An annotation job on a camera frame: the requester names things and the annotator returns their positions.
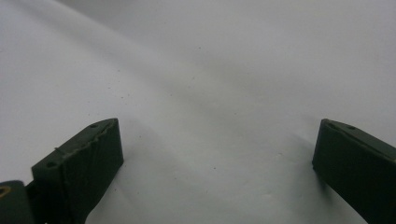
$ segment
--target white backdrop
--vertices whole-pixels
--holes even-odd
[[[365,223],[312,170],[321,119],[396,146],[393,0],[0,0],[0,182],[119,118],[87,223]]]

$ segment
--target white surface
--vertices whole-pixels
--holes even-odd
[[[117,117],[87,223],[365,223],[311,159],[323,118],[396,146],[396,3],[0,0],[0,181]]]

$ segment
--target dark green object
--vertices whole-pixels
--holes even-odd
[[[122,163],[118,120],[94,123],[33,166],[34,181],[25,189],[18,181],[0,184],[0,188],[10,187],[0,198],[0,223],[85,223]],[[24,206],[11,198],[25,195],[29,204],[24,202]],[[13,221],[21,212],[26,214],[25,221]],[[29,214],[34,220],[28,220]]]
[[[396,223],[396,148],[350,125],[324,119],[313,165],[368,223]]]

